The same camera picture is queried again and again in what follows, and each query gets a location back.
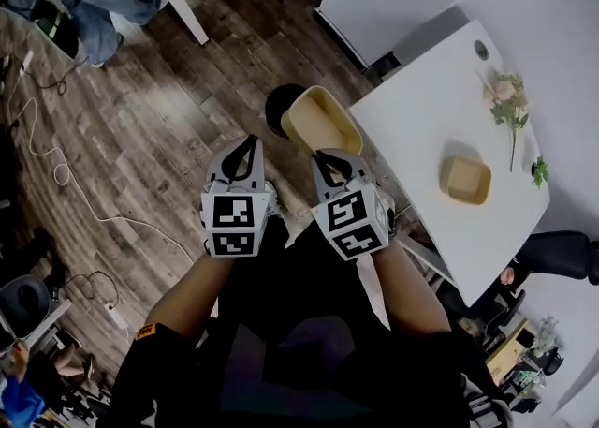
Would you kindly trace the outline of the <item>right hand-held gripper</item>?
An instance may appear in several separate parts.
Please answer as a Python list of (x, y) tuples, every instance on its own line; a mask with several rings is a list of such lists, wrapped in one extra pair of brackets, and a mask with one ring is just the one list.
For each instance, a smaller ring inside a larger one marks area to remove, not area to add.
[(324, 201), (313, 207), (313, 217), (332, 248), (352, 260), (388, 247), (388, 205), (370, 183), (371, 172), (361, 156), (323, 148), (312, 155), (311, 168), (316, 195)]

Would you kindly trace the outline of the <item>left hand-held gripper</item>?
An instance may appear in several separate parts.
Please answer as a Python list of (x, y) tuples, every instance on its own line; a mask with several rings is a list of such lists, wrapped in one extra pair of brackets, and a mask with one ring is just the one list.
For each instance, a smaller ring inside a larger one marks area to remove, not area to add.
[(269, 218), (276, 215), (262, 141), (256, 135), (232, 141), (212, 158), (201, 195), (207, 250), (214, 258), (257, 256)]

